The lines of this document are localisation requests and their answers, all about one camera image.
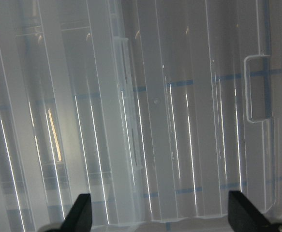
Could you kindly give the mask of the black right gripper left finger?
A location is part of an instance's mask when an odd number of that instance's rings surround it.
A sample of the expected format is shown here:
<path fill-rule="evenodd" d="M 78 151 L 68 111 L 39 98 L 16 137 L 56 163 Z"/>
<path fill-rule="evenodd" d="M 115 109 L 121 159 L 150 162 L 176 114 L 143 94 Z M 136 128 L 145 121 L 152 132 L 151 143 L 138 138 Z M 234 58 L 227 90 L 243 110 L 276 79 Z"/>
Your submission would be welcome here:
<path fill-rule="evenodd" d="M 79 194 L 69 214 L 60 227 L 61 232 L 90 232 L 92 206 L 90 193 Z"/>

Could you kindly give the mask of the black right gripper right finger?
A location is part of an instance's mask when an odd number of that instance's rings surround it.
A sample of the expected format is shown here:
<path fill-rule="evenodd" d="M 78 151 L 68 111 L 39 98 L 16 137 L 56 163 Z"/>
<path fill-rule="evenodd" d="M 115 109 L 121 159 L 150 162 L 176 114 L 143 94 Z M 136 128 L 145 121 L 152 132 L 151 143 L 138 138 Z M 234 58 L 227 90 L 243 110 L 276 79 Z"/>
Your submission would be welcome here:
<path fill-rule="evenodd" d="M 228 193 L 228 223 L 234 232 L 273 232 L 271 223 L 240 191 Z"/>

